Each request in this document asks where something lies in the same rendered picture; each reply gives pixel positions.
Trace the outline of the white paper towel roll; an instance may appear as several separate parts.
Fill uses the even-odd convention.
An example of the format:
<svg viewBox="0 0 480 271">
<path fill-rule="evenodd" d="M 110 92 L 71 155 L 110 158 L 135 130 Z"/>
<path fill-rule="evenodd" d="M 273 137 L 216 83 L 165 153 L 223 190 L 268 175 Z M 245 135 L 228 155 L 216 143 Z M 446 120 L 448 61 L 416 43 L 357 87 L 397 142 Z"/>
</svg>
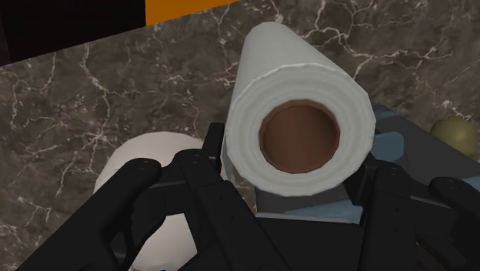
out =
<svg viewBox="0 0 480 271">
<path fill-rule="evenodd" d="M 332 189 L 372 148 L 367 92 L 287 26 L 264 22 L 243 45 L 225 125 L 226 172 L 280 196 Z"/>
</svg>

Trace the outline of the olive green ball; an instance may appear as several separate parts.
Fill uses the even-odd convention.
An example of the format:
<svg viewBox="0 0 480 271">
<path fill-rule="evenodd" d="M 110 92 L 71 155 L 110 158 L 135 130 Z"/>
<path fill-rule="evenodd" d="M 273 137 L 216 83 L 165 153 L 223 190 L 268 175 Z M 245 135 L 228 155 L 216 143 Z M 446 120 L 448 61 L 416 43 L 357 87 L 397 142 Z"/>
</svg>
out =
<svg viewBox="0 0 480 271">
<path fill-rule="evenodd" d="M 478 130 L 459 115 L 440 119 L 431 127 L 430 134 L 467 157 L 474 157 L 478 144 Z"/>
</svg>

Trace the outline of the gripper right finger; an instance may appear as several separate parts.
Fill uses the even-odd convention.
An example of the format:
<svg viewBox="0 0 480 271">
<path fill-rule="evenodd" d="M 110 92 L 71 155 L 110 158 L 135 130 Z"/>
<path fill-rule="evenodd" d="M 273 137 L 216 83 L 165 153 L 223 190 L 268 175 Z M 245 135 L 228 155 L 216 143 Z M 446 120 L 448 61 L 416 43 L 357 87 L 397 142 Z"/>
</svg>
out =
<svg viewBox="0 0 480 271">
<path fill-rule="evenodd" d="M 367 155 L 345 189 L 363 208 L 358 271 L 416 271 L 418 248 L 446 271 L 480 271 L 480 191 L 470 184 L 436 177 L 424 185 Z"/>
</svg>

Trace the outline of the white toilet paper roll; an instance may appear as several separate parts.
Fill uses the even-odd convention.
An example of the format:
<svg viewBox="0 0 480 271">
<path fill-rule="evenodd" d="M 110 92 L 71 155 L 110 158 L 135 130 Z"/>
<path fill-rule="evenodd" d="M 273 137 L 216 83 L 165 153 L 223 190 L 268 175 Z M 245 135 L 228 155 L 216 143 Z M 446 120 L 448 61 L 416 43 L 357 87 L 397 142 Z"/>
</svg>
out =
<svg viewBox="0 0 480 271">
<path fill-rule="evenodd" d="M 168 165 L 184 149 L 200 149 L 203 141 L 176 132 L 149 132 L 129 139 L 108 159 L 95 181 L 98 190 L 127 161 L 155 159 Z M 128 271 L 178 271 L 197 253 L 194 239 L 183 214 L 168 216 L 162 226 L 145 242 Z"/>
</svg>

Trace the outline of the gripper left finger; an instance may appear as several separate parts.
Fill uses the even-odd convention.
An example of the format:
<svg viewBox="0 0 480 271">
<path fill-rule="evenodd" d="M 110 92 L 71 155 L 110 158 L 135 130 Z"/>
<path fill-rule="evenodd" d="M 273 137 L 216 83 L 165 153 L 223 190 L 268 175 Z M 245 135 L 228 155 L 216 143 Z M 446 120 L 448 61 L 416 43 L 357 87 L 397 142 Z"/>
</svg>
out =
<svg viewBox="0 0 480 271">
<path fill-rule="evenodd" d="M 182 214 L 196 255 L 179 271 L 291 271 L 236 188 L 221 177 L 225 127 L 170 164 L 124 164 L 17 271 L 128 271 L 168 216 Z"/>
</svg>

